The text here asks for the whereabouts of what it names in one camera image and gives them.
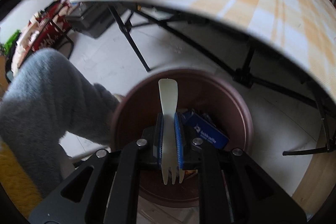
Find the black folding table frame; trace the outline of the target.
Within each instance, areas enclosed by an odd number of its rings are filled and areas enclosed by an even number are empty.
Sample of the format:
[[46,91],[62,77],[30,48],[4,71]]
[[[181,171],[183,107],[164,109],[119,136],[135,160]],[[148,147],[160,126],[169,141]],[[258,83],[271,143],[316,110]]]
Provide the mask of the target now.
[[[234,81],[246,88],[252,88],[254,84],[268,88],[274,92],[278,92],[290,98],[296,99],[308,106],[317,109],[321,114],[323,134],[326,138],[326,144],[320,148],[306,149],[300,151],[285,151],[284,156],[296,156],[296,155],[313,155],[318,153],[329,153],[335,151],[335,134],[330,132],[330,125],[327,121],[327,116],[335,116],[335,103],[329,98],[327,93],[322,89],[310,75],[308,75],[303,69],[297,66],[294,62],[288,60],[282,56],[279,52],[273,50],[268,46],[262,45],[261,42],[253,38],[250,35],[244,34],[236,29],[230,29],[229,27],[222,26],[219,23],[215,23],[213,20],[196,16],[188,12],[174,11],[168,8],[159,8],[160,11],[168,12],[169,16],[166,19],[157,19],[148,13],[141,11],[137,5],[122,2],[109,2],[108,7],[110,13],[114,17],[120,31],[125,36],[127,42],[132,47],[134,53],[137,55],[141,64],[147,72],[151,69],[147,65],[143,55],[138,49],[136,43],[131,37],[131,30],[149,25],[157,25],[163,28],[165,31],[173,34],[175,37],[181,39],[187,45],[193,47],[196,51],[207,57],[209,60],[218,65],[226,73],[228,73]],[[194,39],[185,35],[181,31],[174,27],[171,27],[172,22],[187,22],[187,23],[199,23],[213,26],[216,30],[222,31],[225,34],[236,36],[248,45],[248,52],[243,61],[243,64],[234,69],[225,61],[217,57],[214,53],[206,49],[204,46],[197,43]],[[312,97],[305,96],[299,92],[296,92],[290,88],[287,88],[281,84],[273,83],[270,80],[263,79],[251,72],[251,62],[256,52],[266,51],[272,57],[274,57],[281,66],[288,71],[292,76],[297,78],[301,83],[307,84]]]

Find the cream plastic fork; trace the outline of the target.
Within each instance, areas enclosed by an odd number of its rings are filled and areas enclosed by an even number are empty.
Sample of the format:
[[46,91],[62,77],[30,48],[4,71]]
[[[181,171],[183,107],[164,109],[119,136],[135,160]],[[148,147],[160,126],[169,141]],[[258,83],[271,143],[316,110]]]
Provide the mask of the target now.
[[163,114],[161,158],[163,183],[165,185],[168,184],[169,171],[171,171],[171,183],[175,184],[177,173],[179,173],[179,183],[181,184],[185,176],[185,171],[178,166],[174,127],[174,116],[178,103],[178,84],[176,80],[173,79],[160,79],[158,81],[158,86]]

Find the long blue coffee box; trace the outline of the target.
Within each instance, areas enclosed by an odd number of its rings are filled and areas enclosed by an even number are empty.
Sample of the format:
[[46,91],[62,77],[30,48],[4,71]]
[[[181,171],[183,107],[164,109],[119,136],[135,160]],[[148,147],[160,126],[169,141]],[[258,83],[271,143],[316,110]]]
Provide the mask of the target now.
[[208,141],[217,149],[224,148],[230,141],[226,135],[193,111],[182,113],[182,122],[193,128],[198,137]]

